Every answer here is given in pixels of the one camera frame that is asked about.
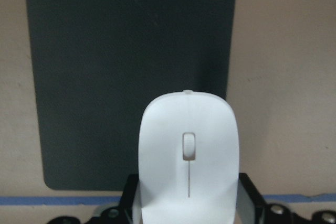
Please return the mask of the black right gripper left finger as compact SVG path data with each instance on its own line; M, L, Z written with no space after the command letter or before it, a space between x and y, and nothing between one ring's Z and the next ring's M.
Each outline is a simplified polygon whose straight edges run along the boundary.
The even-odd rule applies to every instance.
M127 178L119 208L125 223L139 223L139 175L131 174Z

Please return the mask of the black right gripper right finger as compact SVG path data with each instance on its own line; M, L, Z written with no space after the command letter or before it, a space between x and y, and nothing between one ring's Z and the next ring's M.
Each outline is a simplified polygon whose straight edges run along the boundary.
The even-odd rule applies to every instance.
M246 173L239 174L237 214L242 223L264 223L265 200Z

